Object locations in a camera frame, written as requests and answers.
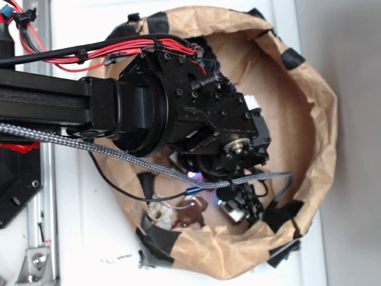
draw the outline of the red plastic part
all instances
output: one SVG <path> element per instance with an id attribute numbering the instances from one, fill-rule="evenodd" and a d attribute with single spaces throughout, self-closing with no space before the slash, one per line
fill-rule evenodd
<path id="1" fill-rule="evenodd" d="M 25 154 L 32 149 L 40 148 L 40 142 L 34 142 L 31 145 L 0 144 L 0 147 L 12 149 L 13 151 Z"/>

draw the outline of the gray braided cable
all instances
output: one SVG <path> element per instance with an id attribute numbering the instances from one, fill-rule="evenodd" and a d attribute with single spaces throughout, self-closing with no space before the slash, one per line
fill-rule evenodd
<path id="1" fill-rule="evenodd" d="M 112 156 L 112 157 L 127 161 L 131 164 L 135 164 L 140 167 L 146 168 L 148 170 L 152 170 L 158 173 L 163 173 L 167 176 L 171 176 L 173 178 L 179 179 L 181 181 L 187 182 L 193 186 L 197 186 L 203 189 L 223 188 L 231 184 L 240 185 L 249 181 L 265 181 L 267 179 L 273 179 L 273 178 L 290 178 L 290 181 L 292 181 L 292 178 L 293 178 L 293 174 L 291 172 L 259 173 L 255 175 L 248 175 L 241 178 L 237 178 L 232 181 L 199 182 L 189 178 L 188 176 L 184 174 L 181 174 L 180 172 L 174 169 L 170 169 L 167 167 L 163 167 L 163 166 L 148 162 L 146 160 L 137 158 L 127 152 L 115 150 L 103 145 L 78 141 L 75 139 L 71 139 L 71 138 L 67 138 L 67 137 L 63 137 L 59 135 L 49 134 L 39 130 L 33 130 L 33 129 L 5 124 L 5 123 L 0 123 L 0 132 L 15 135 L 15 136 L 20 136 L 27 139 L 32 139 L 34 141 L 50 142 L 50 143 L 55 143 L 58 145 L 74 147 L 74 148 L 78 148 L 78 149 L 82 149 L 82 150 L 86 150 L 90 152 L 96 152 L 96 153 Z M 279 192 L 279 195 L 283 193 L 284 191 L 286 191 L 286 189 L 288 188 L 288 185 L 290 184 L 287 184 L 285 187 L 283 187 L 283 189 Z"/>

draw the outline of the black cable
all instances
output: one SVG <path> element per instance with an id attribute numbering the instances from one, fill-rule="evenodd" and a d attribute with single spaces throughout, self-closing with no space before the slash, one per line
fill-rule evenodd
<path id="1" fill-rule="evenodd" d="M 60 57 L 68 56 L 68 55 L 76 55 L 83 50 L 85 50 L 86 52 L 96 51 L 97 49 L 105 48 L 106 46 L 114 45 L 115 43 L 138 40 L 138 39 L 152 39 L 152 38 L 155 38 L 155 39 L 169 38 L 169 39 L 174 39 L 175 41 L 180 42 L 184 45 L 189 44 L 189 42 L 184 40 L 183 38 L 180 38 L 178 36 L 171 35 L 171 34 L 137 35 L 137 36 L 107 40 L 103 42 L 90 43 L 87 45 L 72 46 L 72 47 L 64 48 L 64 49 L 56 49 L 54 51 L 40 52 L 38 54 L 33 54 L 33 55 L 19 55 L 18 57 L 0 58 L 0 67 L 14 66 L 17 64 L 27 64 L 27 63 L 32 63 L 35 61 L 45 61 L 45 60 L 50 60 L 52 58 L 60 58 Z"/>
<path id="2" fill-rule="evenodd" d="M 25 43 L 27 44 L 27 46 L 33 50 L 34 52 L 36 53 L 40 53 L 41 51 L 38 50 L 36 48 L 36 46 L 33 44 L 32 40 L 30 39 L 29 35 L 27 34 L 26 32 L 26 29 L 22 29 L 22 31 L 20 31 L 20 34 L 21 34 L 21 37 L 24 39 Z"/>
<path id="3" fill-rule="evenodd" d="M 179 197 L 183 197 L 186 195 L 186 191 L 185 192 L 182 192 L 180 194 L 177 194 L 177 195 L 173 195 L 172 197 L 166 197 L 166 198 L 140 198 L 140 197 L 137 197 L 133 194 L 130 194 L 124 190 L 122 190 L 121 188 L 119 188 L 117 185 L 115 185 L 114 183 L 112 183 L 106 176 L 105 174 L 103 173 L 102 169 L 100 168 L 97 160 L 95 159 L 94 155 L 89 152 L 89 155 L 91 157 L 91 159 L 93 160 L 94 164 L 95 164 L 95 167 L 96 169 L 98 170 L 99 174 L 101 175 L 101 177 L 103 178 L 103 180 L 105 180 L 105 182 L 110 185 L 111 187 L 113 187 L 114 189 L 116 189 L 118 192 L 130 197 L 130 198 L 133 198 L 134 200 L 138 200 L 138 201 L 146 201 L 146 202 L 152 202 L 152 201 L 167 201 L 167 200 L 172 200 L 174 198 L 179 198 Z"/>

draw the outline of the brown paper bag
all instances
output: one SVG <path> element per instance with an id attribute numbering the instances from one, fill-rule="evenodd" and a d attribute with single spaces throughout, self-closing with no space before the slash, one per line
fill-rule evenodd
<path id="1" fill-rule="evenodd" d="M 270 160 L 265 171 L 293 172 L 295 181 L 279 208 L 248 228 L 234 225 L 216 207 L 213 192 L 204 192 L 208 207 L 203 228 L 159 228 L 149 206 L 112 191 L 138 241 L 142 261 L 204 273 L 218 279 L 238 276 L 262 262 L 273 259 L 283 249 L 305 235 L 314 215 L 333 182 L 336 163 L 337 102 L 327 83 L 260 17 L 222 8 L 183 7 L 139 19 L 135 16 L 113 31 L 110 37 L 146 33 L 171 33 L 183 38 L 204 37 L 236 89 L 255 95 L 271 133 Z M 113 77 L 128 61 L 91 76 Z M 97 143 L 116 148 L 112 141 Z M 168 165 L 167 153 L 148 158 Z M 104 175 L 119 188 L 143 197 L 138 174 L 146 170 L 100 154 L 94 154 Z M 269 182 L 266 206 L 285 183 Z M 157 175 L 155 193 L 177 194 L 190 187 L 182 181 Z M 175 205 L 179 202 L 169 201 Z"/>

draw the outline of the black bracket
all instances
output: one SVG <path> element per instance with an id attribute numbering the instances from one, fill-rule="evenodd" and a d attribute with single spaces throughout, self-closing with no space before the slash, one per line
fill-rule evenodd
<path id="1" fill-rule="evenodd" d="M 22 154 L 0 147 L 0 229 L 22 211 L 41 187 L 40 149 Z"/>

